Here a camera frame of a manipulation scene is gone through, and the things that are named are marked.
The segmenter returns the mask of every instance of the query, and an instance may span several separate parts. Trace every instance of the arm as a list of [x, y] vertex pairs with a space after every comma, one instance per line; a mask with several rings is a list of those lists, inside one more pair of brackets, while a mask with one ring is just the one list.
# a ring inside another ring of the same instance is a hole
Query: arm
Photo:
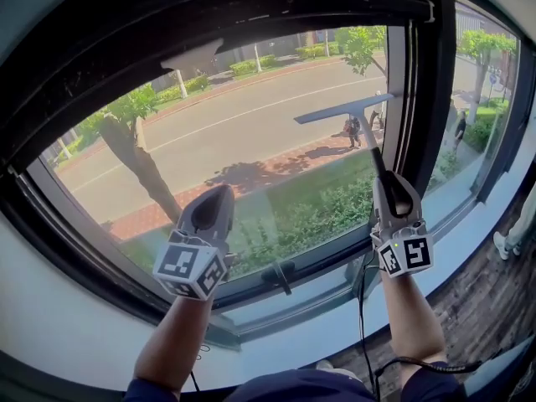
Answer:
[[178, 297], [138, 356], [134, 376], [179, 393], [204, 340], [213, 300]]
[[[427, 363], [445, 362], [446, 345], [441, 325], [413, 278], [408, 275], [390, 278], [385, 271], [380, 274], [394, 353]], [[404, 387], [419, 369], [419, 366], [401, 365], [400, 385]]]

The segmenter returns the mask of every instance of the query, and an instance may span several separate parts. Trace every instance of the street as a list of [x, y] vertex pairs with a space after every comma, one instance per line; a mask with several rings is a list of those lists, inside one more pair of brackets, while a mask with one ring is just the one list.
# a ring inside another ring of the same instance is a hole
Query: street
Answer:
[[[384, 57], [379, 62], [385, 64]], [[453, 90], [471, 91], [475, 75], [474, 64], [456, 59]], [[147, 124], [147, 149], [171, 192], [179, 193], [232, 164], [263, 161], [340, 132], [346, 116], [303, 126], [293, 118], [385, 89], [385, 78], [373, 64], [360, 76], [335, 59], [232, 90]], [[482, 95], [488, 91], [489, 84], [484, 85]], [[152, 203], [108, 147], [58, 176], [100, 224]]]

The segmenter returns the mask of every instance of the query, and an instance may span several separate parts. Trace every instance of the window latch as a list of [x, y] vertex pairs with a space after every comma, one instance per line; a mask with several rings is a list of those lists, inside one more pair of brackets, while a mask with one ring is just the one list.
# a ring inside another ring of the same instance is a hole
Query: window latch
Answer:
[[286, 280], [285, 274], [291, 274], [294, 272], [295, 268], [296, 264], [291, 260], [286, 260], [281, 263], [275, 260], [271, 263], [271, 268], [264, 270], [260, 274], [260, 278], [267, 283], [281, 286], [287, 295], [291, 295], [292, 290]]

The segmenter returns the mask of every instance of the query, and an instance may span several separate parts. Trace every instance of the sneaker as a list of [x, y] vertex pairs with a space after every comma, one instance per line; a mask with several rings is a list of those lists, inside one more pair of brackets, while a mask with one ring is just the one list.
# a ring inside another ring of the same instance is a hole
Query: sneaker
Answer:
[[333, 365], [329, 360], [323, 358], [322, 360], [319, 360], [317, 362], [316, 369], [318, 370], [333, 369]]
[[505, 241], [506, 237], [503, 237], [498, 232], [493, 234], [493, 243], [495, 244], [495, 247], [497, 247], [497, 250], [499, 251], [499, 256], [501, 256], [502, 260], [508, 259], [508, 250], [506, 250]]

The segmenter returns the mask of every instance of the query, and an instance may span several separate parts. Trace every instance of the person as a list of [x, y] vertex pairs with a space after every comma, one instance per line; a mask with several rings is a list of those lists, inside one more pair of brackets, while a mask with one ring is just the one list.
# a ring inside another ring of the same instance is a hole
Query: person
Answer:
[[348, 123], [348, 135], [350, 137], [350, 147], [355, 147], [355, 142], [358, 143], [358, 148], [361, 147], [361, 140], [359, 139], [359, 131], [361, 131], [361, 124], [357, 117], [352, 117], [347, 121]]
[[[378, 90], [376, 91], [375, 95], [381, 95], [382, 93]], [[378, 123], [379, 123], [379, 129], [384, 129], [384, 103], [385, 101], [378, 103], [374, 106], [374, 109], [372, 110], [372, 114], [370, 115], [370, 129], [372, 130], [372, 124], [374, 124], [374, 119], [378, 117]]]
[[[390, 278], [385, 271], [380, 273], [394, 354], [445, 366], [446, 343], [441, 325], [413, 278], [409, 275]], [[177, 401], [204, 340], [213, 300], [211, 297], [207, 301], [186, 298], [174, 301], [137, 359], [125, 402]], [[284, 364], [284, 353], [273, 355], [279, 356]], [[399, 366], [399, 383], [402, 402], [440, 401], [459, 394], [461, 388], [452, 375], [413, 364]], [[242, 384], [226, 400], [288, 402], [307, 399], [316, 402], [375, 400], [353, 373], [336, 369], [326, 360], [319, 362], [316, 369], [293, 369], [257, 377]]]
[[528, 193], [521, 208], [519, 219], [510, 228], [508, 235], [505, 237], [498, 231], [493, 234], [493, 244], [495, 244], [502, 260], [508, 260], [510, 251], [513, 251], [516, 256], [521, 255], [521, 244], [532, 226], [534, 216], [536, 216], [536, 184]]
[[458, 126], [456, 127], [456, 131], [454, 133], [454, 153], [458, 151], [458, 146], [460, 145], [461, 139], [463, 138], [463, 135], [466, 132], [466, 127], [467, 127], [466, 112], [461, 111], [460, 121], [458, 122]]

